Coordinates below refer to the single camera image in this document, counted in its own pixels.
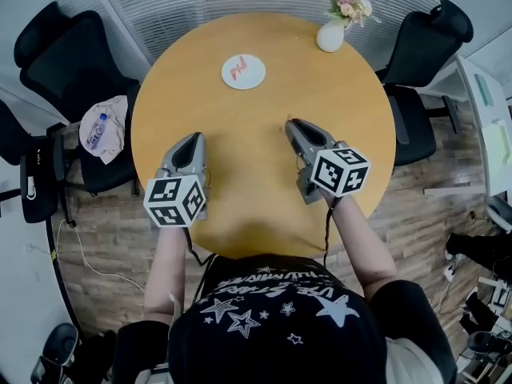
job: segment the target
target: black office chair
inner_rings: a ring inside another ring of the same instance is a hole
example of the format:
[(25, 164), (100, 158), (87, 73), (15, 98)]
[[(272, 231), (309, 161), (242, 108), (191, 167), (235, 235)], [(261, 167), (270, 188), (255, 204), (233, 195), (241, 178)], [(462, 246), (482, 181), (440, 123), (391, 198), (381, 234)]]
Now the black office chair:
[(60, 195), (66, 221), (73, 226), (66, 199), (62, 197), (62, 184), (55, 176), (56, 166), (66, 172), (64, 149), (59, 149), (58, 142), (51, 137), (30, 136), (2, 101), (0, 121), (0, 157), (11, 165), (20, 165), (20, 188), (1, 192), (0, 202), (21, 195), (26, 222), (38, 223), (55, 213)]
[(130, 124), (138, 81), (116, 67), (98, 13), (84, 11), (73, 18), (56, 2), (45, 7), (21, 32), (14, 46), (21, 67), (20, 81), (41, 95), (69, 122), (78, 122), (92, 105), (116, 95), (128, 97), (125, 146), (108, 165), (79, 145), (82, 176), (92, 194), (135, 180)]
[(443, 96), (445, 106), (425, 110), (416, 90), (427, 86), (463, 42), (473, 39), (467, 15), (449, 0), (427, 13), (414, 11), (403, 20), (390, 63), (377, 76), (390, 100), (396, 129), (395, 166), (428, 158), (436, 151), (429, 118), (450, 117), (454, 132), (460, 131), (457, 108)]

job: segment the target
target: black and white cube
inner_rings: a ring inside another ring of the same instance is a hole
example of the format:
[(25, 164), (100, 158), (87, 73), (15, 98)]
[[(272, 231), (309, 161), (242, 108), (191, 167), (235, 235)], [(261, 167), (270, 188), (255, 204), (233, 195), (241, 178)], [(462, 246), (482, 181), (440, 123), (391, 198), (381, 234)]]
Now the black and white cube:
[(314, 161), (311, 181), (336, 197), (362, 188), (370, 161), (355, 148), (320, 150)]
[(144, 207), (158, 227), (190, 227), (206, 202), (197, 175), (150, 179)]

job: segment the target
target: person's arm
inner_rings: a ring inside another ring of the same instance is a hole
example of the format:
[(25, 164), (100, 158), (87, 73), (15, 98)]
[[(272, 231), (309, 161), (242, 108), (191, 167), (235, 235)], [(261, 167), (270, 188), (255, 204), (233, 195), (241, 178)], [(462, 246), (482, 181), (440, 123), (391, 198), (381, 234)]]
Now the person's arm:
[(157, 249), (144, 296), (144, 319), (170, 325), (174, 304), (170, 293), (183, 308), (185, 301), (186, 238), (182, 228), (160, 229)]
[[(327, 194), (324, 196), (330, 206), (332, 197)], [(398, 278), (397, 267), (390, 252), (351, 196), (343, 197), (336, 205), (333, 220), (369, 302), (377, 290)]]

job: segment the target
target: shoe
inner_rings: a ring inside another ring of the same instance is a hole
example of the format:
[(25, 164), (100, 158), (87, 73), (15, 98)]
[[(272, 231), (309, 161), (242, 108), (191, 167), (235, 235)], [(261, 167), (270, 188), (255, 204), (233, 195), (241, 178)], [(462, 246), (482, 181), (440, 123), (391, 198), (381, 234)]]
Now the shoe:
[(467, 297), (466, 297), (466, 301), (468, 301), (468, 300), (470, 299), (470, 297), (471, 297), (471, 295), (472, 295), (473, 293), (477, 293), (477, 292), (478, 292), (478, 287), (476, 286), (476, 287), (474, 287), (474, 288), (471, 290), (471, 292), (467, 295)]
[[(470, 313), (467, 313), (467, 312), (463, 313), (463, 314), (461, 315), (461, 317), (459, 317), (459, 318), (458, 318), (458, 322), (459, 322), (459, 323), (461, 323), (461, 325), (462, 325), (462, 320), (464, 320), (464, 319), (467, 319), (468, 321), (470, 321), (470, 320), (471, 320)], [(464, 327), (462, 328), (462, 330), (464, 331), (464, 333), (466, 333), (466, 334), (470, 335), (470, 334), (466, 331), (466, 329), (465, 329)]]

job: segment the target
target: wooden floor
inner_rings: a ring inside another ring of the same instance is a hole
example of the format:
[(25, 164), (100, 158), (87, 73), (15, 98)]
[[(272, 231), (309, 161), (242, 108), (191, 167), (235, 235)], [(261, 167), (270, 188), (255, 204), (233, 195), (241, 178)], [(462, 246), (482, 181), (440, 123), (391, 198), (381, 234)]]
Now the wooden floor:
[[(425, 98), (435, 106), (434, 98)], [(455, 179), (464, 183), (482, 176), (478, 140), (472, 113), (467, 104), (459, 105), (462, 132), (454, 134), (447, 118), (434, 120), (438, 151), (429, 160), (396, 168), (370, 223), (386, 242), (398, 264), (400, 275), (419, 283), (436, 307), (447, 286), (442, 272), (446, 266), (444, 247), (450, 232), (490, 234), (492, 226), (483, 220), (470, 220), (475, 210), (483, 217), (482, 195), (457, 195), (443, 198), (425, 197), (425, 187)], [(73, 141), (76, 133), (66, 129)], [(79, 177), (79, 172), (72, 176)], [(97, 270), (118, 273), (144, 286), (156, 246), (158, 230), (152, 226), (142, 196), (132, 198), (130, 186), (124, 185), (96, 198), (69, 190), (73, 217), (78, 222), (85, 255)], [(57, 238), (62, 215), (53, 218)], [(142, 316), (142, 292), (119, 278), (101, 276), (84, 266), (74, 230), (62, 226), (58, 241), (58, 260), (74, 311), (83, 330), (96, 333), (136, 322)], [(328, 268), (348, 287), (360, 288), (346, 253), (331, 256)], [(476, 286), (479, 275), (490, 272), (471, 261), (460, 265), (438, 316), (452, 345), (454, 354), (465, 347), (466, 335), (458, 324), (462, 304)], [(202, 275), (192, 257), (186, 264), (186, 306), (190, 305)]]

